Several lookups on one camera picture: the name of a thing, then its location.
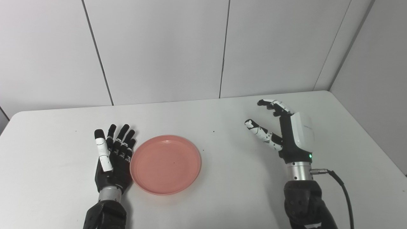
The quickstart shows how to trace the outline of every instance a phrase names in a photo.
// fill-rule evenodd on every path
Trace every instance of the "white robotic hand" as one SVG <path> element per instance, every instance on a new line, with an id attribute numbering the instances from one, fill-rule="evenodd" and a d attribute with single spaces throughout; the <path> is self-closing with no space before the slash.
<path id="1" fill-rule="evenodd" d="M 258 106 L 274 110 L 273 115 L 280 117 L 282 137 L 259 126 L 252 119 L 245 122 L 246 127 L 258 138 L 279 152 L 285 163 L 312 162 L 314 132 L 311 119 L 302 112 L 293 112 L 287 105 L 277 100 L 262 99 Z"/>

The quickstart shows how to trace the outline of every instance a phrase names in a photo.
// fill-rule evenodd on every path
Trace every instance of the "black cable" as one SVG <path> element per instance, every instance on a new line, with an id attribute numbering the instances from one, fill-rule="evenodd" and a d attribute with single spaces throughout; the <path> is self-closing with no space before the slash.
<path id="1" fill-rule="evenodd" d="M 345 184 L 334 171 L 328 170 L 328 174 L 331 175 L 339 183 L 339 185 L 342 187 L 342 190 L 344 191 L 346 203 L 348 204 L 350 229 L 354 229 L 352 205 L 350 204 L 350 198 L 348 191 L 345 188 Z"/>

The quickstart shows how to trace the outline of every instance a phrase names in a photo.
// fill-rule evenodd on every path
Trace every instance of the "black forearm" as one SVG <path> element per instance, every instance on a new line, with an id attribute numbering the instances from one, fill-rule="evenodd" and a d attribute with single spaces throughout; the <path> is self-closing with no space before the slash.
<path id="1" fill-rule="evenodd" d="M 114 200 L 102 200 L 87 211 L 83 229 L 125 229 L 125 226 L 123 206 Z"/>

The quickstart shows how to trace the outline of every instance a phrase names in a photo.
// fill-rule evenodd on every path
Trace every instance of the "white table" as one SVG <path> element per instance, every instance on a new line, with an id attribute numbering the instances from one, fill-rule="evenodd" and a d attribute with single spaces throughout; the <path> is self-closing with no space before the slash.
<path id="1" fill-rule="evenodd" d="M 0 227 L 82 228 L 98 198 L 93 131 L 128 123 L 138 131 L 137 146 L 162 134 L 186 137 L 200 150 L 202 169 L 189 188 L 170 196 L 132 185 L 122 200 L 127 228 L 288 229 L 285 164 L 244 125 L 252 118 L 280 134 L 278 118 L 256 105 L 261 98 L 311 116 L 313 168 L 343 179 L 355 228 L 406 227 L 407 178 L 326 91 L 20 112 L 0 136 Z M 315 180 L 338 227 L 349 228 L 340 186 L 329 175 Z"/>

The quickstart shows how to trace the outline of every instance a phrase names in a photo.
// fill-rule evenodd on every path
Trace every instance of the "pink plate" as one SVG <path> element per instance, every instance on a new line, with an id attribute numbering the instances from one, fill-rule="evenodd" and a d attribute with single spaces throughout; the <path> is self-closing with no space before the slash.
<path id="1" fill-rule="evenodd" d="M 157 136 L 144 142 L 130 162 L 133 181 L 156 195 L 170 195 L 186 189 L 200 169 L 198 149 L 175 135 Z"/>

